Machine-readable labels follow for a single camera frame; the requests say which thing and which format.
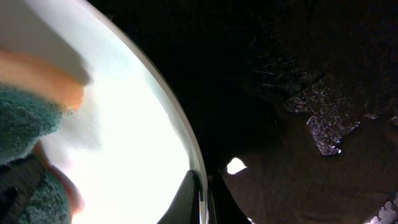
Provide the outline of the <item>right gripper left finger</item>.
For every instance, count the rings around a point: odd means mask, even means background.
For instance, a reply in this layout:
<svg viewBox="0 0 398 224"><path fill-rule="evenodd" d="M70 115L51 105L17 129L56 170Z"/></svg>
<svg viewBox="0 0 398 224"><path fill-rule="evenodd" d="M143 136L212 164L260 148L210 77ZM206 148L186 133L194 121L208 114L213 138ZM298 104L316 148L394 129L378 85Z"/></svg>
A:
<svg viewBox="0 0 398 224"><path fill-rule="evenodd" d="M168 210L158 224L200 223L200 181L194 170L188 170Z"/></svg>

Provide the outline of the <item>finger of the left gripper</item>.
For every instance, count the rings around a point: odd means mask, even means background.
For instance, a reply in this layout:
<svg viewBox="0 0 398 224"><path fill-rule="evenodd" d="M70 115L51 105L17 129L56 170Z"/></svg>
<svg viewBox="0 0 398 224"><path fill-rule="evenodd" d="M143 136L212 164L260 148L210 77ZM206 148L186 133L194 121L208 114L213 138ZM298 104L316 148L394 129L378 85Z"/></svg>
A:
<svg viewBox="0 0 398 224"><path fill-rule="evenodd" d="M35 190L44 178L46 168L34 155L1 166L1 224L16 224Z"/></svg>

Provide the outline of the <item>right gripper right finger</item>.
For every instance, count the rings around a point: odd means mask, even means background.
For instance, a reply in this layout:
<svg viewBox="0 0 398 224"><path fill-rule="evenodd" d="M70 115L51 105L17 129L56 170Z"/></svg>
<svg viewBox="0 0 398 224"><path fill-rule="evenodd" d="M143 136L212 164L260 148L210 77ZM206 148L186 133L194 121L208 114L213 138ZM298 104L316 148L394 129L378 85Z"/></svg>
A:
<svg viewBox="0 0 398 224"><path fill-rule="evenodd" d="M249 224L220 174L208 177L210 224Z"/></svg>

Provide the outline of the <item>light blue plate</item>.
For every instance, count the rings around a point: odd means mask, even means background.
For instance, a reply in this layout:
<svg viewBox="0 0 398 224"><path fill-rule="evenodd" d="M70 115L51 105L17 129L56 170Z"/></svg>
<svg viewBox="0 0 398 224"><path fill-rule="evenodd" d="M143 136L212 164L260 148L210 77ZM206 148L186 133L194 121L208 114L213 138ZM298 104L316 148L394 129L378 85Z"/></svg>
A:
<svg viewBox="0 0 398 224"><path fill-rule="evenodd" d="M80 108L42 139L78 187L74 223L158 223L188 170L206 171L185 113L145 53L87 1L1 1L1 48L40 57L84 83Z"/></svg>

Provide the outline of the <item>green yellow sponge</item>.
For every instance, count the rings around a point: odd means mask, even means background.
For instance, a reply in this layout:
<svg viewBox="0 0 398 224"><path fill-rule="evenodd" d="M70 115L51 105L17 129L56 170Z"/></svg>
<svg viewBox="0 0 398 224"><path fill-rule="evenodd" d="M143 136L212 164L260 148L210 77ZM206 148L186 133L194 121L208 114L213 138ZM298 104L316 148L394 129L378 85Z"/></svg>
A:
<svg viewBox="0 0 398 224"><path fill-rule="evenodd" d="M1 52L1 166L34 155L46 168L17 223L71 224L83 210L80 191L40 142L80 107L83 93L81 82L63 70L31 55Z"/></svg>

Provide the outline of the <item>black round tray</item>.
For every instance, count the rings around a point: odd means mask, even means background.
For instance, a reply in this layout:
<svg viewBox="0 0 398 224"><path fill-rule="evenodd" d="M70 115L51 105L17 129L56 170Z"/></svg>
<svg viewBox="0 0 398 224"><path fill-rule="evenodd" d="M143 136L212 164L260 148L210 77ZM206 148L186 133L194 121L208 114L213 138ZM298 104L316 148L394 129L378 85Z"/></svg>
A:
<svg viewBox="0 0 398 224"><path fill-rule="evenodd" d="M397 222L396 1L94 1L249 223Z"/></svg>

